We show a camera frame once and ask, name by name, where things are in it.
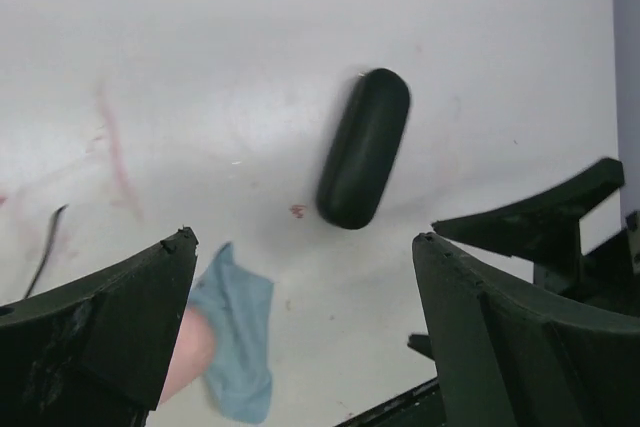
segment red mark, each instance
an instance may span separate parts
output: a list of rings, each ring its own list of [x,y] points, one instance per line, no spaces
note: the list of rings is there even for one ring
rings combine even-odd
[[[289,212],[291,212],[296,219],[303,219],[305,210],[307,210],[306,205],[296,204],[289,207]]]
[[[111,166],[113,167],[113,174],[116,183],[120,187],[120,190],[122,190],[122,193],[126,198],[127,203],[133,210],[135,216],[139,220],[142,220],[143,214],[142,209],[140,208],[140,202],[138,201],[135,190],[129,182],[127,170],[125,169],[124,161],[122,160],[122,147],[120,144],[118,125],[116,123],[115,116],[113,115],[113,112],[109,107],[104,84],[104,80],[98,82],[98,85],[96,86],[95,96],[96,106],[98,107],[100,115],[104,119],[104,127],[107,130],[107,134],[109,136],[109,154],[111,156]]]

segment microfiber cloth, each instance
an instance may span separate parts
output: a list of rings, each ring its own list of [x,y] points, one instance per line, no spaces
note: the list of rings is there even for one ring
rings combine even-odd
[[[220,412],[239,422],[263,422],[273,380],[267,365],[273,282],[238,266],[233,244],[224,245],[189,294],[189,304],[209,321],[216,339],[204,374]]]

